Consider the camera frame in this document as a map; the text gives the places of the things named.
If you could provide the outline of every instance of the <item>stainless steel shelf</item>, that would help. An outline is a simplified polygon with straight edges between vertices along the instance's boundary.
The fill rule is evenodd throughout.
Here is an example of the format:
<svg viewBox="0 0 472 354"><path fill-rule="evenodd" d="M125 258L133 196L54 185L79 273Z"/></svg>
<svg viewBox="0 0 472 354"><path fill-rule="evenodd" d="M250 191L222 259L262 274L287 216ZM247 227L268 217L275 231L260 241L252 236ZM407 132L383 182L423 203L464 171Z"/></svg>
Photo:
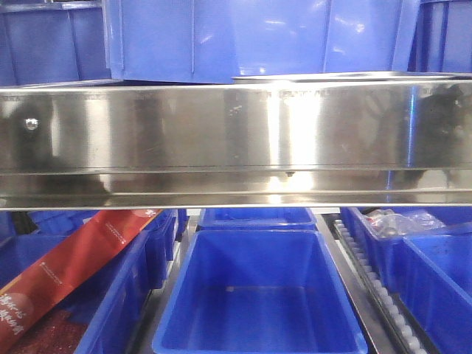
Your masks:
<svg viewBox="0 0 472 354"><path fill-rule="evenodd" d="M472 80L0 89L0 209L470 204Z"/></svg>

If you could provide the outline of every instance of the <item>empty blue bin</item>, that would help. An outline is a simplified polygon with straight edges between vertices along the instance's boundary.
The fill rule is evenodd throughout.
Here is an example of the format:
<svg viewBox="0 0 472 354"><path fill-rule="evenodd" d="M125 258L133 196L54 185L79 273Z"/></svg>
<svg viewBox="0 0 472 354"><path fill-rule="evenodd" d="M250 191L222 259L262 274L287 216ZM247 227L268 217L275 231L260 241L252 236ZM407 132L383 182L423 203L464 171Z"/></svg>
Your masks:
<svg viewBox="0 0 472 354"><path fill-rule="evenodd" d="M122 354L149 291L146 268L146 233L139 235L93 277L57 306L72 313L69 321L87 324L77 354ZM0 247L0 288L64 236L31 234L10 238Z"/></svg>
<svg viewBox="0 0 472 354"><path fill-rule="evenodd" d="M472 348L472 234L405 239L400 297L443 354Z"/></svg>
<svg viewBox="0 0 472 354"><path fill-rule="evenodd" d="M395 212L402 214L414 210L426 210L446 226L472 221L472 208L469 206L447 207L395 207ZM381 278L382 283L393 292L397 292L403 279L400 269L401 257L399 256L400 244L403 236L381 238L370 225L369 221L357 208L341 208L341 217L350 234L358 242L369 259L372 266ZM466 225L463 232L469 232L470 225ZM430 234L441 230L430 230Z"/></svg>
<svg viewBox="0 0 472 354"><path fill-rule="evenodd" d="M104 0L112 77L408 69L420 0Z"/></svg>
<svg viewBox="0 0 472 354"><path fill-rule="evenodd" d="M472 72L472 1L422 0L414 70Z"/></svg>
<svg viewBox="0 0 472 354"><path fill-rule="evenodd" d="M200 230L316 230L316 219L308 208L209 208L202 209Z"/></svg>
<svg viewBox="0 0 472 354"><path fill-rule="evenodd" d="M0 5L0 86L109 78L101 1Z"/></svg>
<svg viewBox="0 0 472 354"><path fill-rule="evenodd" d="M155 353L367 353L326 245L309 231L195 235Z"/></svg>

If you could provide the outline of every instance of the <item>metal frame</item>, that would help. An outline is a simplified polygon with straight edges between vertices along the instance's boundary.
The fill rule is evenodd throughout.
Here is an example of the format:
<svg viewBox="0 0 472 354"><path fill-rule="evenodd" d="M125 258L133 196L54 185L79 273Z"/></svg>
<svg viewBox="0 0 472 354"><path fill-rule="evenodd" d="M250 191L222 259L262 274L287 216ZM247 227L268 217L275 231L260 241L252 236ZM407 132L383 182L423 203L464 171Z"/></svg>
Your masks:
<svg viewBox="0 0 472 354"><path fill-rule="evenodd" d="M472 80L0 89L0 208L469 204Z"/></svg>

